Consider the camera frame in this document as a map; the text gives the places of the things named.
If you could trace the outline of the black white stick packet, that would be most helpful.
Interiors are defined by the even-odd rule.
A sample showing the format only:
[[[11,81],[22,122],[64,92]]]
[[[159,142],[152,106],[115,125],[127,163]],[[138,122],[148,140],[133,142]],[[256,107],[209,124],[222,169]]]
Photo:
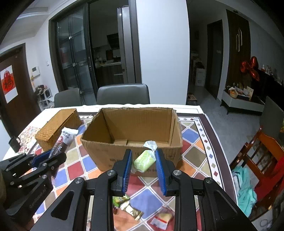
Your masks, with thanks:
[[[59,138],[51,149],[48,160],[53,164],[49,164],[51,167],[51,176],[53,178],[56,177],[59,166],[66,161],[66,150],[72,144],[77,134],[78,130],[64,127]]]

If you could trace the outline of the clear red cracker packet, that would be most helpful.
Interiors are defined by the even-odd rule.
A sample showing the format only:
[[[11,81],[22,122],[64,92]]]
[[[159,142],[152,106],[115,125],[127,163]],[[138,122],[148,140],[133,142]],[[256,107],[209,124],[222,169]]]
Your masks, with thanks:
[[[174,223],[174,212],[167,207],[162,207],[147,222],[153,230],[174,230]]]

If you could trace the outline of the gold olive snack packet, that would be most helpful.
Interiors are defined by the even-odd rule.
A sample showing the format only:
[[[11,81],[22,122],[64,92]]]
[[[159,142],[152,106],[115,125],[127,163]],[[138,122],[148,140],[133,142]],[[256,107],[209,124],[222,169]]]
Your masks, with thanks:
[[[120,205],[120,209],[130,214],[135,220],[139,220],[143,216],[142,211],[130,205],[130,200],[123,202]]]

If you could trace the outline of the light green cake packet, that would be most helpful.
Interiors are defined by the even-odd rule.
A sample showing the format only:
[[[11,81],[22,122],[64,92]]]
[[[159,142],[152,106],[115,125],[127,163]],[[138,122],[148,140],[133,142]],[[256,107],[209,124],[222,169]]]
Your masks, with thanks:
[[[158,148],[155,141],[146,141],[143,147],[144,150],[133,162],[131,173],[145,173],[156,161],[155,152]]]

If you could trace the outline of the green pistachio candy packet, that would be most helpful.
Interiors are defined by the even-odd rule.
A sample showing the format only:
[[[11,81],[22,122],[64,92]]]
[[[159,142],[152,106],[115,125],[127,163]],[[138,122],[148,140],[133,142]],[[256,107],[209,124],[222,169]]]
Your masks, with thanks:
[[[113,196],[113,205],[115,207],[120,207],[121,204],[123,204],[124,202],[130,200],[130,197],[127,195],[124,195],[123,197],[119,197],[119,196]]]

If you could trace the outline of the black mug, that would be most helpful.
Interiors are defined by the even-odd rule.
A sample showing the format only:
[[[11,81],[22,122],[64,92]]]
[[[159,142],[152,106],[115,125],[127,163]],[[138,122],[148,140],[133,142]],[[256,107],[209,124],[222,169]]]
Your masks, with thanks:
[[[9,145],[13,149],[15,153],[18,153],[19,150],[21,149],[21,140],[19,137],[12,136],[11,139],[9,140]]]

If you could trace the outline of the patterned floral placemat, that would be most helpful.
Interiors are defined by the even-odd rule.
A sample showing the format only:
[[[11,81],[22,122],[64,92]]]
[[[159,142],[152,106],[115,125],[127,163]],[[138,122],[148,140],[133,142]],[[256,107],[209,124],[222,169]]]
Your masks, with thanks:
[[[29,151],[31,151],[31,149],[37,142],[35,136],[39,132],[39,130],[40,128],[28,126],[22,131],[22,133],[19,135],[21,147],[18,151],[18,154],[28,154]]]

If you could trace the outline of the woven rattan box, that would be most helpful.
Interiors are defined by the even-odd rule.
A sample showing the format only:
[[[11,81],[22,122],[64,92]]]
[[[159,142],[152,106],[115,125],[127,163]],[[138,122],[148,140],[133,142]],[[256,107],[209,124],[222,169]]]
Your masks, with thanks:
[[[48,151],[54,146],[64,127],[78,129],[81,124],[75,108],[61,109],[39,130],[35,139],[43,151]]]

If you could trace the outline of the teal cloth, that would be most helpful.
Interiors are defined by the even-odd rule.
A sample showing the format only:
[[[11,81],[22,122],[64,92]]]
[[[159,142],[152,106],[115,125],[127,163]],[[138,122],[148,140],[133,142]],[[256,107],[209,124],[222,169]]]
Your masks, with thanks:
[[[232,170],[232,177],[236,189],[238,206],[249,217],[253,206],[257,202],[257,195],[250,184],[248,169],[236,166]]]

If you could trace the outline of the colourful diamond table mat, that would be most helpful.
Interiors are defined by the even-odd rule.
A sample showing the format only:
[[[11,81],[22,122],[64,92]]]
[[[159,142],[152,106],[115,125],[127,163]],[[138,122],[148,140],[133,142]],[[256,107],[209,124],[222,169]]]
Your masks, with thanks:
[[[179,114],[182,134],[181,156],[177,168],[195,179],[212,177],[228,195],[236,200],[235,188],[229,165],[222,147],[213,145],[218,136],[206,115]],[[53,179],[53,189],[33,215],[37,222],[41,215],[49,208],[55,199],[67,188],[76,177],[94,179],[102,171],[92,161],[83,147],[80,138],[90,124],[91,115],[81,116],[82,125],[79,133],[67,149],[67,159],[59,167],[57,176]],[[130,198],[130,205],[143,212],[139,220],[135,220],[127,212],[118,211],[114,216],[116,230],[157,230],[150,222],[154,215],[162,208],[174,210],[175,199],[163,196],[157,179],[155,165],[148,172],[136,172],[130,175],[130,182],[126,195]]]

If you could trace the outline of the red garment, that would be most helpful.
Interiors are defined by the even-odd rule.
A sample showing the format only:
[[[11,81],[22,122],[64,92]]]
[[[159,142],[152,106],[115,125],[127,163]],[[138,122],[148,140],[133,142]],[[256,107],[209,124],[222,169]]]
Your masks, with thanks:
[[[283,190],[283,157],[274,169],[261,179],[254,191],[257,195],[256,206],[269,208]]]

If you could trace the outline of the white shoe rack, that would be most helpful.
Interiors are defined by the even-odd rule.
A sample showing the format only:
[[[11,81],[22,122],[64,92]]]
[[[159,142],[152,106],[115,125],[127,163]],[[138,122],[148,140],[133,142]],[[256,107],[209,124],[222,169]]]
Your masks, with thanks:
[[[36,87],[35,93],[36,93],[38,105],[41,111],[54,107],[54,97],[51,93],[50,88],[44,85],[38,85]]]

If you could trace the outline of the red fu door poster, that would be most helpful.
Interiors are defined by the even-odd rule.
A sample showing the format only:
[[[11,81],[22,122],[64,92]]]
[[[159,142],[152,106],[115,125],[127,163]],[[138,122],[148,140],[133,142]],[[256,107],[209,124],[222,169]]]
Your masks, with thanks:
[[[1,87],[6,103],[9,103],[18,96],[12,65],[1,70]]]

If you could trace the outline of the grey chair left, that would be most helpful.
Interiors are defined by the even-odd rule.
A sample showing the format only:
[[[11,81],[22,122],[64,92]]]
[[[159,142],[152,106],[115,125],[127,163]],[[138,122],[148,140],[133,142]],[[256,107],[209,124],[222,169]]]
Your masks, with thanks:
[[[72,88],[57,93],[54,96],[54,107],[82,106],[82,100],[79,88]]]

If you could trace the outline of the grey chair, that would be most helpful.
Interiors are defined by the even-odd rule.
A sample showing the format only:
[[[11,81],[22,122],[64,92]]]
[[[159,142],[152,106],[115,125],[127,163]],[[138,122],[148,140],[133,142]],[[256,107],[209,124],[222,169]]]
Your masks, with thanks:
[[[54,96],[54,107],[82,106],[82,100],[79,88],[72,88],[57,93]]]
[[[150,104],[146,84],[117,84],[103,86],[97,92],[97,104]]]
[[[266,97],[265,107],[260,117],[262,132],[283,145],[283,110],[270,98]]]

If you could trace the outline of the brown cardboard box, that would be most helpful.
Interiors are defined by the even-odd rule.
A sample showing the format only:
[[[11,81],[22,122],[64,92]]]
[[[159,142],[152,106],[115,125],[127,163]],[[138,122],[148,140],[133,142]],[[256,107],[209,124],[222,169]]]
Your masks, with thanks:
[[[131,149],[136,159],[155,141],[165,159],[181,159],[182,135],[177,113],[172,108],[102,108],[81,136],[81,143],[98,169],[107,171]]]

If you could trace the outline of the red wooden chair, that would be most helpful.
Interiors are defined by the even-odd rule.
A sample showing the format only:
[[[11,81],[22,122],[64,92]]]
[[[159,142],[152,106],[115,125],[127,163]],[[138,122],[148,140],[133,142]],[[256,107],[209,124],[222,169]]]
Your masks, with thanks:
[[[260,128],[249,143],[245,143],[234,160],[230,163],[230,169],[238,164],[247,166],[258,179],[258,182],[269,174],[283,157],[283,148],[276,139],[265,135]]]

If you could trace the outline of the grey chair centre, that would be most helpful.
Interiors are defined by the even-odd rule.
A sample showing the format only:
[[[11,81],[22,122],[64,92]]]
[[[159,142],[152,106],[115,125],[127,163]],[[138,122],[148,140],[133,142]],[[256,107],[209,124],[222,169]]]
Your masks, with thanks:
[[[150,104],[146,84],[117,84],[103,86],[97,92],[97,104]]]

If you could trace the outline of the grey chair right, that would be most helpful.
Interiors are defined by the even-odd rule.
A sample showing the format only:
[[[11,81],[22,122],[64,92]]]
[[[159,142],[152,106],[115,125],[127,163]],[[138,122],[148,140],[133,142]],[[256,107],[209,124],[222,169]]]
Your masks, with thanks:
[[[265,107],[260,117],[262,132],[283,145],[283,110],[270,98],[266,97]]]

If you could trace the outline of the white low bench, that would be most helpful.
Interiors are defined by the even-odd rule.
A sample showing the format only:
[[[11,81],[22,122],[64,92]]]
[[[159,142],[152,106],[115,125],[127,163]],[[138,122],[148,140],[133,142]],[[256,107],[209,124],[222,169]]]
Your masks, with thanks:
[[[254,103],[231,97],[226,91],[223,92],[220,107],[227,109],[229,113],[248,114],[260,116],[264,110],[264,104]]]

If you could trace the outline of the red foil balloon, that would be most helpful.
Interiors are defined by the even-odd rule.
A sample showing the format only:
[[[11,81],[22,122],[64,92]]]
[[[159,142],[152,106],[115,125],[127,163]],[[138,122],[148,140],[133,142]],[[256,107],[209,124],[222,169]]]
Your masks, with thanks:
[[[257,72],[258,70],[257,57],[252,56],[249,62],[247,61],[241,62],[240,70],[242,73],[248,72],[251,75],[251,77],[253,77],[256,81],[260,80],[259,74]]]

